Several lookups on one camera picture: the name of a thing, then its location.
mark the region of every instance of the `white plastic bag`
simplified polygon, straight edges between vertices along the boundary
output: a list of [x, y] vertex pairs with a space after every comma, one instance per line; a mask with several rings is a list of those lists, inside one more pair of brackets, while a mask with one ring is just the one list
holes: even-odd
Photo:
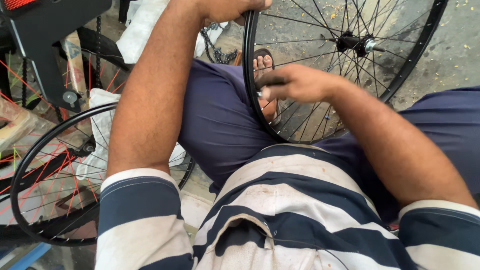
[[[90, 91], [90, 107], [97, 107], [120, 100], [120, 94], [112, 94], [102, 89], [94, 88]], [[106, 172], [99, 168], [107, 168], [108, 144], [110, 141], [111, 122], [115, 110], [99, 113], [90, 118], [92, 122], [93, 136], [96, 141], [95, 151], [86, 157], [76, 168], [77, 178], [83, 180], [89, 178], [90, 182], [95, 184], [102, 183], [106, 178]], [[185, 158], [185, 150], [177, 143], [170, 156], [171, 166], [179, 165]]]
[[[127, 13], [128, 28], [117, 41], [117, 47], [125, 63], [137, 63], [152, 33], [153, 27], [167, 7], [168, 2], [169, 0], [138, 0], [130, 2], [132, 10], [129, 9]], [[227, 24], [228, 22], [221, 23], [220, 25], [225, 27]], [[223, 29], [220, 27], [217, 30], [210, 29], [207, 31], [213, 44], [215, 44], [222, 31]], [[204, 51], [205, 40], [199, 33], [193, 56], [201, 56]]]

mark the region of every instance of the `cable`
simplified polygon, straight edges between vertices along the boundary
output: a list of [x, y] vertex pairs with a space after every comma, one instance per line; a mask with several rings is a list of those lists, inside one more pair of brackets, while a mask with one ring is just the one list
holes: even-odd
[[260, 229], [259, 229], [258, 227], [257, 227], [257, 230], [258, 230], [258, 232], [259, 232], [261, 235], [265, 236], [266, 238], [270, 238], [270, 239], [272, 239], [272, 240], [274, 240], [274, 241], [294, 242], [294, 243], [300, 243], [300, 244], [307, 244], [307, 245], [314, 246], [314, 247], [316, 247], [316, 248], [318, 248], [318, 249], [324, 250], [324, 251], [328, 252], [330, 255], [334, 256], [341, 264], [343, 264], [343, 266], [344, 266], [347, 270], [350, 270], [350, 269], [348, 269], [348, 267], [345, 265], [345, 263], [343, 263], [342, 260], [340, 260], [337, 256], [335, 256], [335, 254], [333, 254], [332, 252], [330, 252], [329, 250], [327, 250], [327, 249], [325, 249], [325, 248], [323, 248], [323, 247], [321, 247], [321, 246], [314, 245], [314, 244], [310, 244], [310, 243], [307, 243], [307, 242], [302, 242], [302, 241], [282, 240], [282, 239], [278, 239], [278, 238], [273, 238], [273, 237], [270, 237], [270, 236], [264, 234], [262, 231], [260, 231]]

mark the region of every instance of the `navy and white striped shirt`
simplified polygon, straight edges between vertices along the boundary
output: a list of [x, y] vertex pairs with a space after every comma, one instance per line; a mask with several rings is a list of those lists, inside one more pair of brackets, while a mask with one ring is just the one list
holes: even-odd
[[230, 176], [192, 247], [175, 181], [119, 172], [101, 188], [96, 269], [480, 269], [480, 211], [417, 201], [396, 237], [355, 177], [319, 148], [268, 147]]

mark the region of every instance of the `man's right hand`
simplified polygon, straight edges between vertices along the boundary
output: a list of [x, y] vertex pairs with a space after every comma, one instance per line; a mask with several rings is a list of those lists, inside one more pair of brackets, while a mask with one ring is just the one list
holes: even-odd
[[264, 74], [264, 78], [281, 76], [287, 83], [266, 86], [262, 97], [268, 101], [276, 98], [292, 99], [300, 103], [330, 101], [335, 92], [347, 86], [356, 87], [347, 79], [303, 65], [292, 64]]

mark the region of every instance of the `toe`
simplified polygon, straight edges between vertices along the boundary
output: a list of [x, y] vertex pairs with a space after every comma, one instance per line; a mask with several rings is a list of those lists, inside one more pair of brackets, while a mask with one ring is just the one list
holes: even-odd
[[264, 57], [264, 66], [267, 67], [267, 68], [268, 68], [268, 67], [271, 67], [271, 66], [272, 66], [272, 62], [273, 62], [273, 61], [272, 61], [272, 58], [270, 57], [270, 55], [265, 55], [265, 57]]
[[258, 57], [258, 69], [264, 68], [264, 58], [262, 56]]

